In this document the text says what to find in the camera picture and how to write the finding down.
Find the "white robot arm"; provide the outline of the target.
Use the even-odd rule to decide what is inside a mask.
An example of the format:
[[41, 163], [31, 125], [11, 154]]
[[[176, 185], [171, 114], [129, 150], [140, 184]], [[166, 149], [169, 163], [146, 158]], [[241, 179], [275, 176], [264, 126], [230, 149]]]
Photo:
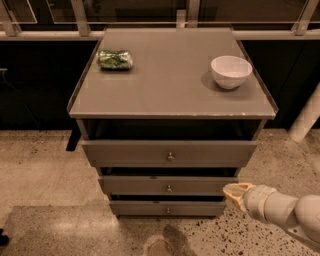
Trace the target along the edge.
[[320, 251], [320, 143], [312, 126], [320, 116], [320, 85], [289, 130], [258, 139], [257, 172], [223, 188], [229, 203], [272, 225], [317, 255]]

